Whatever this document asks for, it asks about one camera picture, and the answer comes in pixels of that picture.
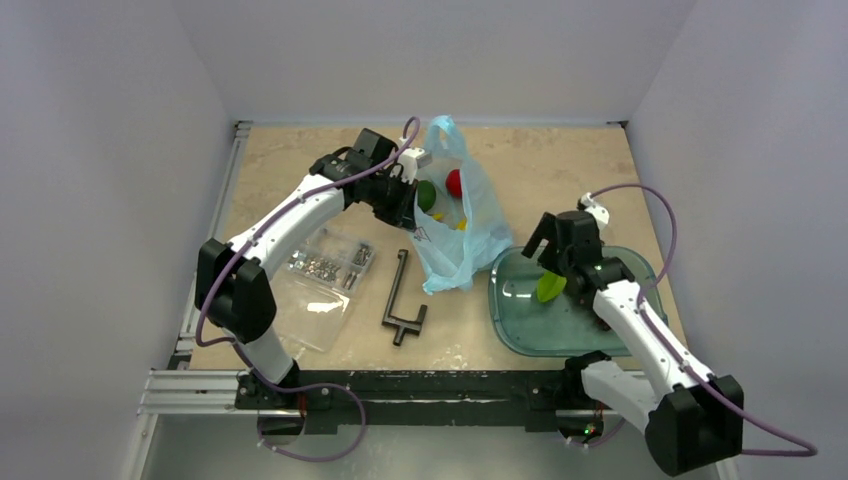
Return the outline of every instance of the plastic container lid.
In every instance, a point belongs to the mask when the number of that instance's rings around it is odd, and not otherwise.
[[[640,285],[656,278],[638,253],[624,247],[604,247],[605,256],[617,256]],[[624,342],[612,330],[603,331],[590,309],[565,295],[540,303],[536,285],[544,273],[535,258],[521,255],[521,247],[504,251],[493,263],[489,282],[489,313],[495,331],[510,350],[529,357],[573,357],[602,350],[610,356],[627,356]],[[646,295],[657,315],[668,324],[656,289]]]

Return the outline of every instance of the clear plastic bag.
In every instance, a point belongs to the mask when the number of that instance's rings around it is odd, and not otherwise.
[[[495,197],[483,167],[468,153],[465,138],[449,116],[430,122],[424,150],[433,161],[418,170],[418,180],[428,180],[437,191],[437,201],[429,214],[415,206],[416,230],[410,234],[427,281],[428,294],[459,287],[468,290],[474,272],[486,268],[512,246],[512,232]],[[459,169],[462,199],[454,199],[445,188],[445,179]],[[430,214],[440,213],[441,221]],[[465,230],[458,228],[465,220]]]

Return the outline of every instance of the red ball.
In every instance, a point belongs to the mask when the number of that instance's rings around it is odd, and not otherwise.
[[[462,182],[459,180],[459,170],[451,170],[445,179],[445,188],[456,198],[462,198]]]

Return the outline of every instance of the black base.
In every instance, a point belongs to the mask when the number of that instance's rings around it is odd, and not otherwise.
[[[566,395],[561,371],[303,370],[299,383],[349,387],[365,404],[369,425],[520,426],[528,432],[564,430],[578,435],[586,422],[558,419],[557,410],[592,411],[597,406],[594,400]],[[305,433],[331,434],[339,425],[359,424],[359,410],[349,395],[322,390],[305,393],[309,416]],[[235,407],[297,409],[298,399],[269,390],[253,375],[243,375]]]
[[[742,387],[730,376],[709,379],[710,385],[739,408]],[[648,414],[645,443],[667,475],[735,457],[742,452],[742,418],[718,402],[703,387],[678,388],[666,394]]]

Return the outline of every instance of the transparent tray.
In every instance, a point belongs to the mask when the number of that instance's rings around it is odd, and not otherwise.
[[[656,277],[641,255],[624,247],[604,247],[604,255],[617,256],[630,268],[640,285]],[[501,341],[516,353],[530,357],[573,357],[595,350],[611,356],[628,355],[612,330],[600,328],[597,317],[565,295],[541,303],[536,285],[544,269],[521,255],[521,247],[503,252],[493,263],[489,282],[489,312]],[[656,290],[646,298],[668,323]]]
[[[322,352],[329,350],[374,253],[370,243],[331,228],[312,234],[271,280],[277,333]]]

